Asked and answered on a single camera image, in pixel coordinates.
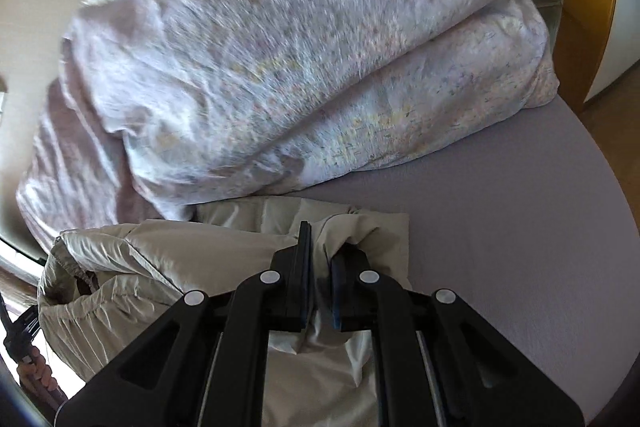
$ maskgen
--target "hand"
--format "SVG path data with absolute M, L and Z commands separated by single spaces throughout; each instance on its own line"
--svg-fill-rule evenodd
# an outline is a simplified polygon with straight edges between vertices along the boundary
M 20 362 L 18 364 L 18 376 L 20 383 L 33 394 L 38 394 L 33 388 L 29 377 L 40 380 L 43 387 L 48 391 L 55 391 L 58 388 L 58 381 L 51 376 L 51 368 L 47 365 L 47 361 L 40 354 L 40 350 L 34 347 L 31 351 L 33 363 Z

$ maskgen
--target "wooden floor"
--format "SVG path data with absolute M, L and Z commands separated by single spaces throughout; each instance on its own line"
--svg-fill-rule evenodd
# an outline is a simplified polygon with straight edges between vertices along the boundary
M 640 63 L 587 107 L 580 120 L 609 161 L 640 229 Z

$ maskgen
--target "white wall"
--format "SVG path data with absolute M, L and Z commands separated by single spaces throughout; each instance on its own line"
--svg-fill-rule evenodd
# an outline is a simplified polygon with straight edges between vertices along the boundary
M 640 0 L 616 0 L 611 33 L 586 100 L 609 86 L 640 60 Z

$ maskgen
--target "silver screw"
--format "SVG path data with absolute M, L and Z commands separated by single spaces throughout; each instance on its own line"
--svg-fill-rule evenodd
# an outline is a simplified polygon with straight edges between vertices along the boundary
M 438 290 L 436 292 L 436 299 L 442 304 L 453 304 L 456 301 L 456 294 L 447 289 Z
M 373 284 L 380 280 L 380 275 L 378 275 L 378 272 L 374 272 L 373 270 L 364 270 L 364 272 L 361 272 L 360 274 L 360 280 L 367 284 Z
M 187 304 L 187 306 L 197 306 L 198 304 L 202 304 L 203 301 L 204 293 L 198 290 L 189 292 L 184 296 L 184 303 Z
M 265 284 L 275 284 L 280 280 L 280 274 L 276 270 L 267 270 L 260 274 L 260 280 Z

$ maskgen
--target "folded bedding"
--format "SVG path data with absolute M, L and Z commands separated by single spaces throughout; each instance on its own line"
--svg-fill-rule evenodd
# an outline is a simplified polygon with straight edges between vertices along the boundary
M 410 161 L 557 87 L 531 0 L 87 0 L 18 206 L 46 250 L 189 220 Z
M 275 251 L 295 245 L 300 222 L 309 221 L 310 320 L 302 333 L 270 334 L 262 424 L 377 426 L 371 333 L 334 330 L 322 285 L 329 260 L 348 242 L 410 288 L 408 216 L 272 196 L 203 205 L 198 218 L 205 223 L 149 220 L 63 233 L 38 288 L 40 325 L 56 354 L 90 380 L 184 293 L 235 290 L 268 269 Z M 78 280 L 90 295 L 78 293 Z

